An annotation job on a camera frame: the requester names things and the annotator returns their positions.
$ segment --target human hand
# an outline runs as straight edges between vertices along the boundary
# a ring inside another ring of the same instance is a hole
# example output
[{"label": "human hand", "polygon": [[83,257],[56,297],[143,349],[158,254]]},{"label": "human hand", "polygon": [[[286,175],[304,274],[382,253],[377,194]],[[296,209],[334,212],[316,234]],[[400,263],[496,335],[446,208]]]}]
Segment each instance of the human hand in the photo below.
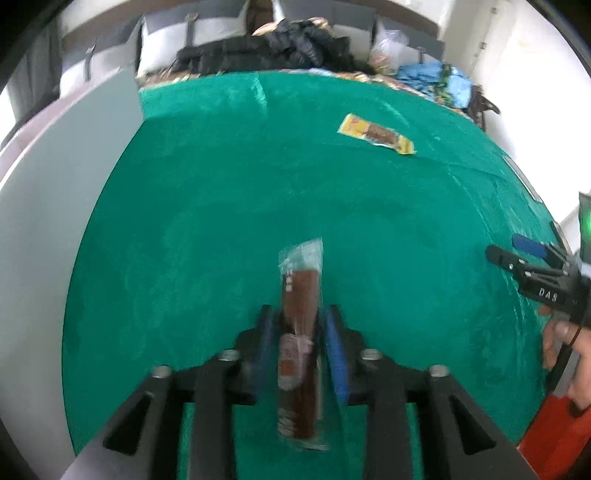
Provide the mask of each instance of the human hand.
[{"label": "human hand", "polygon": [[[538,313],[542,316],[548,316],[552,314],[552,309],[546,305],[541,305]],[[542,333],[545,369],[552,369],[558,358],[558,351],[554,347],[554,337],[569,344],[578,329],[579,326],[574,323],[557,322],[556,319],[550,317]],[[567,396],[577,405],[579,410],[585,410],[591,406],[591,330],[587,328],[581,329],[577,340],[573,344],[573,349],[581,354],[581,360],[573,381],[569,385]]]}]

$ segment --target white partition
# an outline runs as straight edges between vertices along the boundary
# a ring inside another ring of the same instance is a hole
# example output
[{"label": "white partition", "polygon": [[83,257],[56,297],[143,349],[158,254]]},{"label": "white partition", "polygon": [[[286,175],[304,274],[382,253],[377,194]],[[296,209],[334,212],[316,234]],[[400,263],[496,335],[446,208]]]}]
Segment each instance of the white partition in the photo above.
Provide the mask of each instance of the white partition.
[{"label": "white partition", "polygon": [[133,74],[115,73],[52,118],[0,182],[0,417],[41,480],[74,458],[61,381],[72,268],[142,122]]}]

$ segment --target gray curtain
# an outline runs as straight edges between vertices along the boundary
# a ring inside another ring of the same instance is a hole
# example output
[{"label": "gray curtain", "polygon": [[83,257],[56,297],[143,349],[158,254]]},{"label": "gray curtain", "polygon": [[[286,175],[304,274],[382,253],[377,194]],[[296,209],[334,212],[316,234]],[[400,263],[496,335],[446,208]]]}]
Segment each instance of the gray curtain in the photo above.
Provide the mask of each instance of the gray curtain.
[{"label": "gray curtain", "polygon": [[8,81],[8,95],[17,124],[55,99],[60,78],[60,33],[55,18],[39,33]]}]

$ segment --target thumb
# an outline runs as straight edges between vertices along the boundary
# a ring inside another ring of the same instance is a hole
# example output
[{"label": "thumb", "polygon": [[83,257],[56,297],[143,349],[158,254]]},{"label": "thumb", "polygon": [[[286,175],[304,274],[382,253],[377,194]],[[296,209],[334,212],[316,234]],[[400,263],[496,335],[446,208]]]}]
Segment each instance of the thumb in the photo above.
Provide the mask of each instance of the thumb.
[{"label": "thumb", "polygon": [[[577,330],[579,330],[579,325],[570,322],[558,322],[554,327],[556,336],[568,345],[573,341]],[[582,328],[573,348],[581,355],[591,356],[591,330]]]}]

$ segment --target brown snack package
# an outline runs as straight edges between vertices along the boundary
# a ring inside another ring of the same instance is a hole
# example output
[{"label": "brown snack package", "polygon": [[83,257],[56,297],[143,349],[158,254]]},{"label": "brown snack package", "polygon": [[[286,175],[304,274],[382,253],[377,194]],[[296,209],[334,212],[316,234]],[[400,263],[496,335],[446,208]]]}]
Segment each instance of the brown snack package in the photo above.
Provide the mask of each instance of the brown snack package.
[{"label": "brown snack package", "polygon": [[278,430],[295,440],[312,440],[318,433],[320,401],[318,346],[314,340],[320,304],[322,241],[297,245],[282,255]]}]

